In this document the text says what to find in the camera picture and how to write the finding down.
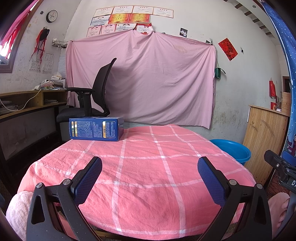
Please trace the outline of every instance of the wall clock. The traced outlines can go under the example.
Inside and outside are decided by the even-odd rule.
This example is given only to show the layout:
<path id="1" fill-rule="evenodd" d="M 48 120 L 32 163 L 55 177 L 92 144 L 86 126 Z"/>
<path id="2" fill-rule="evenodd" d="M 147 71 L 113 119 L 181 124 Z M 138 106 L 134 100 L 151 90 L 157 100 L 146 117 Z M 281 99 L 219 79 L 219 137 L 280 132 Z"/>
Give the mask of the wall clock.
<path id="1" fill-rule="evenodd" d="M 57 11 L 56 10 L 51 10 L 47 15 L 46 15 L 46 21 L 48 23 L 52 23 L 57 19 Z"/>

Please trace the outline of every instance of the stack of papers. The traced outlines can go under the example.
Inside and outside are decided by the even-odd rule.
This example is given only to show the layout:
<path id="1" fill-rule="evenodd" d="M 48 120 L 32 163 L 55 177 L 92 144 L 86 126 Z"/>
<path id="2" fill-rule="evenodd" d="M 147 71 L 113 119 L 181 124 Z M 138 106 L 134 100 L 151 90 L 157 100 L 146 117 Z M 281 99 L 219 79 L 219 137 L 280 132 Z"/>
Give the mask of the stack of papers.
<path id="1" fill-rule="evenodd" d="M 35 87 L 36 90 L 64 90 L 65 79 L 63 80 L 44 80 L 40 85 Z"/>
<path id="2" fill-rule="evenodd" d="M 17 110 L 17 105 L 12 104 L 11 101 L 2 101 L 2 102 L 8 109 Z M 13 112 L 8 109 L 6 109 L 0 102 L 0 115 L 5 115 L 5 114 Z"/>
<path id="3" fill-rule="evenodd" d="M 51 103 L 57 103 L 57 102 L 58 102 L 57 100 L 47 100 L 47 99 L 44 100 L 44 104 L 51 104 Z"/>

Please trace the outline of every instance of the metal screw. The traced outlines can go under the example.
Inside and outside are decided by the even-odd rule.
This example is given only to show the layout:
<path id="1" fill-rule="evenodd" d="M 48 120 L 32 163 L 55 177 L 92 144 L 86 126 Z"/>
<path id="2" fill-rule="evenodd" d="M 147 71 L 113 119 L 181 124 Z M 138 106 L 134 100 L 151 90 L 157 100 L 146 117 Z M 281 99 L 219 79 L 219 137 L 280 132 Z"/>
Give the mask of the metal screw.
<path id="1" fill-rule="evenodd" d="M 260 183 L 257 183 L 256 187 L 258 187 L 259 189 L 263 188 L 263 186 Z"/>
<path id="2" fill-rule="evenodd" d="M 42 185 L 43 185 L 43 183 L 37 183 L 36 187 L 37 187 L 37 188 L 41 188 Z"/>
<path id="3" fill-rule="evenodd" d="M 64 185 L 68 185 L 70 182 L 71 182 L 70 179 L 65 179 L 65 180 L 63 181 L 63 184 L 64 184 Z"/>
<path id="4" fill-rule="evenodd" d="M 230 179 L 229 184 L 235 186 L 237 184 L 237 182 L 234 179 Z"/>

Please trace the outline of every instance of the blue box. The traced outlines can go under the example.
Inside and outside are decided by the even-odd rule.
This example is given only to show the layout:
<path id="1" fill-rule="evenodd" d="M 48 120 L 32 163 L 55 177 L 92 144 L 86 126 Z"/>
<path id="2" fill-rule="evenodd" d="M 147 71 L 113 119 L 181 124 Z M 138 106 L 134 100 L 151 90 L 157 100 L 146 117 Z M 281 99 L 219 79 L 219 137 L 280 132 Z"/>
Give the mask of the blue box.
<path id="1" fill-rule="evenodd" d="M 71 139 L 119 141 L 123 134 L 123 117 L 83 117 L 69 120 Z"/>

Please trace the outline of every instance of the plastic basin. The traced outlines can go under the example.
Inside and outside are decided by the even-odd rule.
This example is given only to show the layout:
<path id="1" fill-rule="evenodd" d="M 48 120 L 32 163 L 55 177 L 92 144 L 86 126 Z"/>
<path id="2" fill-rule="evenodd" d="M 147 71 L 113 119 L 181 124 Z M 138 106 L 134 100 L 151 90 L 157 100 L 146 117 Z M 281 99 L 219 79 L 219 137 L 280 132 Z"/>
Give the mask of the plastic basin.
<path id="1" fill-rule="evenodd" d="M 218 146 L 221 150 L 227 152 L 242 165 L 251 158 L 251 151 L 237 142 L 223 139 L 213 139 L 210 140 L 210 142 Z"/>

